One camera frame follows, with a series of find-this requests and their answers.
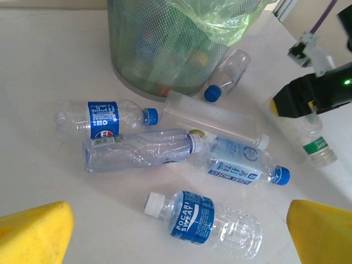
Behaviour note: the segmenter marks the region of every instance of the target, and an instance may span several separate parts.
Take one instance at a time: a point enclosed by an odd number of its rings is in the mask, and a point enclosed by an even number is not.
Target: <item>crushed plastic bottle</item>
[[[242,49],[235,49],[219,66],[215,68],[204,84],[204,98],[214,103],[220,96],[230,93],[245,73],[251,57]]]
[[[237,183],[269,182],[286,185],[290,172],[277,166],[267,152],[224,137],[211,137],[197,154],[193,164],[204,172]]]
[[[171,199],[151,192],[144,212],[162,218],[173,237],[243,259],[253,258],[261,245],[262,228],[255,216],[192,192],[180,191]]]
[[[143,126],[156,125],[158,112],[154,108],[143,110],[134,102],[79,102],[59,103],[56,114],[57,134],[62,138],[76,136],[81,139],[116,136],[138,132]]]
[[[202,141],[184,129],[171,129],[87,139],[82,148],[87,171],[112,172],[185,161],[201,150]]]

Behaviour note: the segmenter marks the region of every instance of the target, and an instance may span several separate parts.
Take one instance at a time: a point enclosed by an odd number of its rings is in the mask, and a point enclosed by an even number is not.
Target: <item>bottle neck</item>
[[[202,150],[202,138],[199,135],[187,134],[189,153],[197,153]]]
[[[171,202],[171,200],[169,200],[169,199],[164,200],[164,204],[163,204],[163,207],[161,208],[159,217],[161,217],[163,219],[165,219],[167,217],[167,211],[170,208],[170,202]]]
[[[268,173],[267,173],[266,177],[263,177],[264,181],[275,184],[279,180],[278,176],[275,174],[275,170],[276,170],[276,166],[270,168],[268,170]]]
[[[149,113],[147,108],[143,109],[143,125],[149,125]]]
[[[290,180],[289,171],[284,167],[275,166],[272,169],[268,180],[273,184],[286,185]]]

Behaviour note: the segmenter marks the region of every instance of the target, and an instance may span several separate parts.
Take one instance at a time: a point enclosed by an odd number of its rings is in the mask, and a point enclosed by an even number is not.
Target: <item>metal wastebasket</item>
[[[108,0],[108,23],[115,71],[158,101],[198,92],[228,50],[163,0]]]

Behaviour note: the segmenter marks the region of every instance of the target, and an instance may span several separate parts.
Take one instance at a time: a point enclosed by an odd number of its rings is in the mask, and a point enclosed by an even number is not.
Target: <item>pocari sweat label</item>
[[[218,162],[209,174],[242,184],[258,180],[262,174],[262,153],[255,148],[217,137],[211,146],[211,155]]]
[[[92,139],[119,134],[119,111],[116,102],[88,102],[88,109]]]
[[[210,236],[214,218],[215,208],[211,199],[183,191],[181,212],[171,235],[195,244],[203,244]]]

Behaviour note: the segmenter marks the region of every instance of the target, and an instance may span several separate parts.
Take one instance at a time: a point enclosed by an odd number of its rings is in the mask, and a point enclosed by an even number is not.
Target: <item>green plastic bag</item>
[[[276,0],[164,0],[189,17],[213,42],[231,46]]]

